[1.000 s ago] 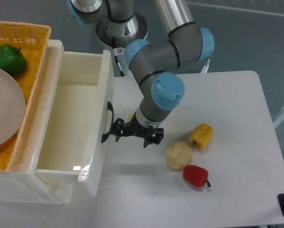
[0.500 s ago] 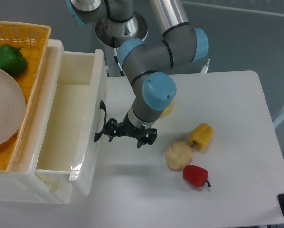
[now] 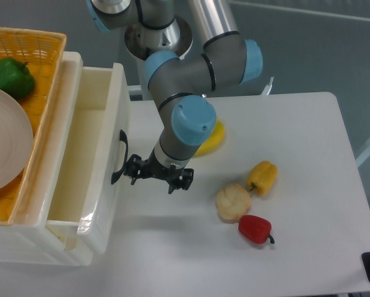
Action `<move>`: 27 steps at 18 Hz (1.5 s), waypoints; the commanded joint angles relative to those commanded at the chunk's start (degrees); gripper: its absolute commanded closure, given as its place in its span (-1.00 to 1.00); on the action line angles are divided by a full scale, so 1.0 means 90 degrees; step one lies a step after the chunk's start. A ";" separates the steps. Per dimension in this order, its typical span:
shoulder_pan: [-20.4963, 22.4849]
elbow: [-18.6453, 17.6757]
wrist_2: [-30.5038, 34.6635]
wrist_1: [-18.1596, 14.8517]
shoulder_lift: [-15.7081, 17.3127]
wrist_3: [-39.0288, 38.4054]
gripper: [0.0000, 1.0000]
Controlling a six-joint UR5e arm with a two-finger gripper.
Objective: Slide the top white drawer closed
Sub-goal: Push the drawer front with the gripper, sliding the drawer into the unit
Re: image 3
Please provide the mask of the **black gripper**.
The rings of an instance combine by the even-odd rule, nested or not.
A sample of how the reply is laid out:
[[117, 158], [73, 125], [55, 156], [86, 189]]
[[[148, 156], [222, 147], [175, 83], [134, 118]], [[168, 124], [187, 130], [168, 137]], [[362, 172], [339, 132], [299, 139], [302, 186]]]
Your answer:
[[139, 155], [132, 154], [124, 169], [124, 175], [131, 179], [131, 185], [135, 185], [138, 179], [155, 178], [164, 180], [169, 184], [168, 194], [175, 190], [187, 191], [194, 179], [192, 168], [177, 168], [170, 165], [168, 168], [163, 166], [154, 154], [151, 154], [146, 161]]

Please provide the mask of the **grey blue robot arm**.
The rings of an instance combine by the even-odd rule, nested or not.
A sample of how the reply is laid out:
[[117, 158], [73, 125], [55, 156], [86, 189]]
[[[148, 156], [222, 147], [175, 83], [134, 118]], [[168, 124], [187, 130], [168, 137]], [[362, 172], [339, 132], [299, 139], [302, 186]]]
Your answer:
[[217, 121], [205, 96], [258, 77], [263, 69], [258, 44], [241, 37], [226, 1], [189, 2], [203, 42], [194, 59], [176, 52], [183, 31], [173, 1], [88, 1], [87, 6], [101, 31], [134, 29], [145, 54], [144, 89], [163, 123], [148, 159], [126, 155], [112, 182], [122, 176], [132, 181], [155, 178], [166, 181], [171, 191], [189, 189], [194, 171], [187, 164]]

